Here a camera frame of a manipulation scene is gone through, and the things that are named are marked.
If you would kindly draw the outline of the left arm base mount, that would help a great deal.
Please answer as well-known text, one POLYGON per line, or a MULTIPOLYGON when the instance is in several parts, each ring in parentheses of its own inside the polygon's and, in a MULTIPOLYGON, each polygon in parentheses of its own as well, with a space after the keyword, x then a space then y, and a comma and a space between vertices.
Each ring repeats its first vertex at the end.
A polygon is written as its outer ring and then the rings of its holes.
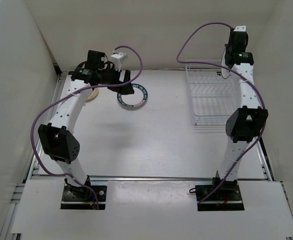
POLYGON ((62 210, 105 210, 107 182, 91 182, 97 198, 91 190, 64 184, 60 209, 62 210))

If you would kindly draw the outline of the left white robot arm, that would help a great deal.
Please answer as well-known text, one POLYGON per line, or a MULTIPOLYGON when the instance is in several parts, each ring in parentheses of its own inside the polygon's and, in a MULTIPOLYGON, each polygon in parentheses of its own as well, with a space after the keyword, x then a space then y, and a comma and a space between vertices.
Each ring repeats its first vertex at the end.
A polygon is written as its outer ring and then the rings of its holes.
POLYGON ((38 135, 43 151, 55 161, 65 174, 69 191, 82 201, 92 195, 90 178, 85 174, 78 155, 80 143, 74 137, 74 128, 86 100, 94 91, 92 87, 107 85, 108 89, 121 95, 131 95, 131 73, 124 72, 120 81, 121 65, 127 54, 114 52, 110 57, 100 51, 89 50, 87 60, 80 63, 70 75, 67 89, 69 98, 58 104, 56 114, 47 124, 41 124, 38 135))

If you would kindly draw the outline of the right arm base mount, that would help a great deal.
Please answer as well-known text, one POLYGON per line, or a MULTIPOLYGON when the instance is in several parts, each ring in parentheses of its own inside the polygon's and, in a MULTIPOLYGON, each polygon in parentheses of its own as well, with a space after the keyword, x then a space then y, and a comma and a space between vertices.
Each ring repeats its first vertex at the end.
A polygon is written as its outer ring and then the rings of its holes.
POLYGON ((198 184, 189 190, 196 195, 198 212, 244 211, 244 203, 238 182, 225 181, 217 191, 201 202, 209 195, 218 183, 198 184))

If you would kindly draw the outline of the green rim text plate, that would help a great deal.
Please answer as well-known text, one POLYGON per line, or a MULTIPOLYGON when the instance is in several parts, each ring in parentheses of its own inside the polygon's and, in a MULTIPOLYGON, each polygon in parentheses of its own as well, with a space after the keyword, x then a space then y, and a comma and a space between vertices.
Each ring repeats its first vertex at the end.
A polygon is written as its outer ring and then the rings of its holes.
POLYGON ((148 101, 149 93, 147 89, 141 84, 133 83, 132 87, 134 89, 133 96, 135 97, 134 101, 131 103, 123 99, 123 95, 120 93, 117 94, 117 101, 119 105, 129 111, 135 111, 142 108, 148 101))

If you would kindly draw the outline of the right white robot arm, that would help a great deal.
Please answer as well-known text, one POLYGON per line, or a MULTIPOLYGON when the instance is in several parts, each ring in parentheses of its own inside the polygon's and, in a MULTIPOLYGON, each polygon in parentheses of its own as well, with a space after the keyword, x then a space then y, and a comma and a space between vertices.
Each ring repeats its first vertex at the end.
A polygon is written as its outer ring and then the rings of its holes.
POLYGON ((246 51, 249 35, 246 26, 230 31, 222 63, 229 68, 229 78, 234 85, 235 111, 227 119, 225 132, 228 137, 226 151, 219 169, 212 180, 211 195, 224 199, 238 180, 238 169, 248 147, 261 134, 268 111, 255 88, 254 59, 246 51))

